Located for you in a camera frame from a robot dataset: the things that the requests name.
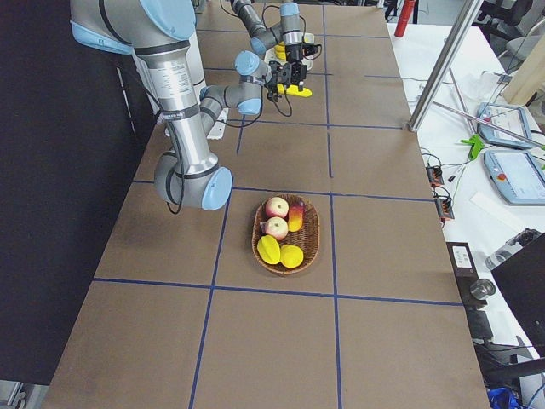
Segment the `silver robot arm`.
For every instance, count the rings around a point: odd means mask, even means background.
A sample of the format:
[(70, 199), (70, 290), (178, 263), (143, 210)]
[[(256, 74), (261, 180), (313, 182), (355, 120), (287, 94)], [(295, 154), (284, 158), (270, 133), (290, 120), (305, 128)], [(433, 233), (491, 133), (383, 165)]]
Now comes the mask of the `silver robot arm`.
[(196, 16), (189, 1), (72, 1), (74, 38), (90, 48), (136, 55), (146, 63), (152, 94), (166, 122), (172, 148), (159, 159), (154, 186), (173, 205), (220, 209), (232, 189), (232, 174), (220, 166), (207, 136), (222, 111), (235, 108), (256, 115), (262, 90), (275, 89), (273, 69), (261, 59), (270, 48), (284, 43), (286, 68), (301, 67), (302, 33), (299, 7), (293, 1), (280, 6), (280, 22), (264, 27), (249, 1), (233, 1), (232, 10), (244, 23), (251, 49), (239, 53), (235, 69), (240, 79), (230, 86), (193, 87), (187, 53), (195, 34)]
[(266, 26), (256, 13), (252, 2), (231, 0), (232, 11), (244, 23), (250, 35), (250, 46), (255, 54), (263, 56), (269, 49), (284, 44), (284, 64), (290, 75), (283, 81), (286, 87), (296, 85), (303, 91), (307, 76), (307, 66), (303, 63), (304, 34), (301, 28), (301, 16), (297, 3), (283, 1), (279, 6), (280, 21), (273, 26)]

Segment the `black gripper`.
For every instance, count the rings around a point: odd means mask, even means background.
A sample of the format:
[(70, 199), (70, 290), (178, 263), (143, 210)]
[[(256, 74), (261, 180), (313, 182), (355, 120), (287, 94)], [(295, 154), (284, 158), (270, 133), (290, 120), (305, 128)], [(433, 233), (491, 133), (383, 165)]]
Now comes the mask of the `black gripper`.
[(302, 43), (286, 44), (284, 48), (286, 61), (290, 64), (290, 80), (304, 81), (307, 76), (307, 66), (302, 62), (304, 57)]
[[(291, 86), (292, 65), (289, 62), (281, 64), (278, 61), (270, 60), (268, 63), (269, 74), (266, 76), (265, 87), (267, 88), (267, 99), (277, 101), (280, 94), (286, 94)], [(304, 81), (298, 82), (298, 90), (304, 90)]]

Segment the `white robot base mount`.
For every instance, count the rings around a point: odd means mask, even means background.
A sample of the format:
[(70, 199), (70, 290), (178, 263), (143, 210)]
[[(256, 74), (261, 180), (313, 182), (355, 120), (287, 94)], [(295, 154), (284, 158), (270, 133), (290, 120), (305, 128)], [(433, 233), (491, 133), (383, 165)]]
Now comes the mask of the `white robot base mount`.
[(214, 126), (207, 135), (208, 140), (221, 140), (225, 133), (226, 121), (228, 117), (229, 109), (223, 108), (218, 119), (215, 121)]

